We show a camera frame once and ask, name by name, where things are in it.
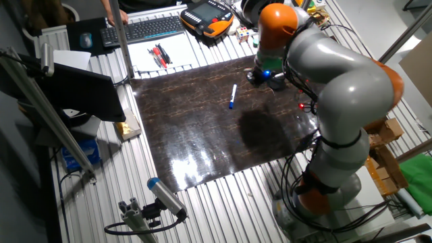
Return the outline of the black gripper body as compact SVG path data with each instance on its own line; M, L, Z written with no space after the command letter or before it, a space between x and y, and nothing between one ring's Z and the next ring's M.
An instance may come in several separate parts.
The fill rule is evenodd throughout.
M270 70L260 70L260 69L254 69L253 71L253 78L254 78L254 85L260 86L264 82L271 79L271 71Z

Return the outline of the person right hand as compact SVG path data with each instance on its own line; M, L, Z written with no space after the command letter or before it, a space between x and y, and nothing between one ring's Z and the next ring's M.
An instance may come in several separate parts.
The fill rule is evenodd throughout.
M128 23L128 20L129 20L127 13L124 12L123 10L120 10L119 12L121 14L121 20L122 20L123 25L126 25ZM111 10L107 10L107 19L108 19L108 23L111 26L115 26L114 17L113 17Z

